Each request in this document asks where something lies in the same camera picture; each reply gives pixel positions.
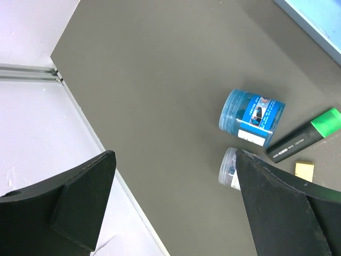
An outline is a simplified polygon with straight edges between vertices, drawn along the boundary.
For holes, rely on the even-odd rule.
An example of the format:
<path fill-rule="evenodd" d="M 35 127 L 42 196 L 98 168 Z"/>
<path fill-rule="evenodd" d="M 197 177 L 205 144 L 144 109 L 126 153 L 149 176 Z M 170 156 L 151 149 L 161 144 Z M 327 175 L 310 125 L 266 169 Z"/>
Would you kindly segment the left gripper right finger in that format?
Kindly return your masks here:
<path fill-rule="evenodd" d="M 258 255 L 340 255 L 340 192 L 237 151 L 237 175 Z"/>

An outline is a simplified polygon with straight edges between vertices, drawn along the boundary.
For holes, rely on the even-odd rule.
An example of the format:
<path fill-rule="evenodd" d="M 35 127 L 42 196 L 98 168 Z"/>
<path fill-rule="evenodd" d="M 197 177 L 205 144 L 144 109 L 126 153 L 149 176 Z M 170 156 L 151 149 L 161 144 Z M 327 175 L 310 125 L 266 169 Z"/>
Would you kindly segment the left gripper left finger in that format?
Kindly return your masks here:
<path fill-rule="evenodd" d="M 115 152 L 107 150 L 1 196 L 1 255 L 90 255 L 115 171 Z"/>

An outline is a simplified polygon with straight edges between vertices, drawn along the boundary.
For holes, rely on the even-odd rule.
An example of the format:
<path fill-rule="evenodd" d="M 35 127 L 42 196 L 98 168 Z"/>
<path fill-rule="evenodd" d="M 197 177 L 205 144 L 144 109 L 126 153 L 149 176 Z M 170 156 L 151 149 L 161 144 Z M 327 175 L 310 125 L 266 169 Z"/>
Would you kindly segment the green highlighter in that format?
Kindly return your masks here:
<path fill-rule="evenodd" d="M 340 112 L 331 108 L 304 123 L 266 150 L 274 163 L 279 163 L 340 130 Z"/>

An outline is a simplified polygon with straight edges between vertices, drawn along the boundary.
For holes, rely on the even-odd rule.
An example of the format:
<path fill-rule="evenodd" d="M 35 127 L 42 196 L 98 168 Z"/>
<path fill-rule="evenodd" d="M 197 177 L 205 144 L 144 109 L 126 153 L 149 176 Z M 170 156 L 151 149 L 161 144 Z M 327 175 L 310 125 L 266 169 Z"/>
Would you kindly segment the blue jar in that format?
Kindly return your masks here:
<path fill-rule="evenodd" d="M 235 89 L 223 106 L 218 127 L 233 136 L 267 148 L 285 106 L 283 102 Z"/>

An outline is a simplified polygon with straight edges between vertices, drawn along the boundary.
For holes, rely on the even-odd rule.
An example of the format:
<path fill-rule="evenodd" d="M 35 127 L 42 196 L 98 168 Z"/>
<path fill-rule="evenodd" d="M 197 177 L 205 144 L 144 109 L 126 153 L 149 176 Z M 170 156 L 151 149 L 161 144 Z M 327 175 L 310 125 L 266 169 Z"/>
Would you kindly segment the light blue bin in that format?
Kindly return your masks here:
<path fill-rule="evenodd" d="M 276 0 L 275 3 L 340 64 L 340 1 Z"/>

